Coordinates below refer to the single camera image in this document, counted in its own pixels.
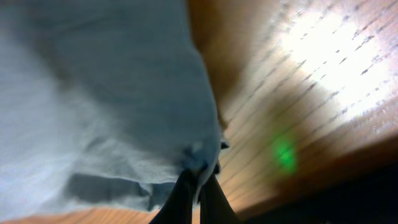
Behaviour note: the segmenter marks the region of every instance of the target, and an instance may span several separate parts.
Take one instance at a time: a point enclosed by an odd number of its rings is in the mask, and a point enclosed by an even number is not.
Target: wood grain
[[[232,145],[219,183],[241,218],[397,158],[363,149],[398,134],[397,0],[191,0],[189,10]],[[280,138],[294,145],[294,173],[277,159]],[[154,215],[102,208],[6,223]]]

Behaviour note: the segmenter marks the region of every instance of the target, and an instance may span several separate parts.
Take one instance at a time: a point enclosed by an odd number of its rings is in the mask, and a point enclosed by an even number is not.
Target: wooden floor
[[[397,158],[398,0],[191,0],[232,148],[219,183],[247,218]],[[194,223],[199,223],[199,212]],[[9,223],[148,223],[97,209]]]

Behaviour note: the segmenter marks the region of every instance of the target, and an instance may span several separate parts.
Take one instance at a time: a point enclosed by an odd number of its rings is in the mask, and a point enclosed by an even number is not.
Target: green light spot
[[[274,149],[279,163],[289,173],[296,171],[296,158],[293,144],[286,138],[279,138],[275,141]]]

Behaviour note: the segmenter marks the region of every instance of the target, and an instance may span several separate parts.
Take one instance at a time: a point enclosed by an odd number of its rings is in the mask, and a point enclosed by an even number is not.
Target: black object
[[[197,180],[189,171],[183,171],[161,211],[150,224],[192,223],[193,196]],[[200,192],[200,223],[241,223],[229,205],[214,174],[210,176]]]
[[[245,223],[398,223],[398,163],[253,217]]]

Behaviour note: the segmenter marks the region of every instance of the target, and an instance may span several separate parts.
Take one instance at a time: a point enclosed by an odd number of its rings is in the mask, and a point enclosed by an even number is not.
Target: cloth
[[[0,2],[0,221],[153,211],[209,178],[216,106],[184,0]]]

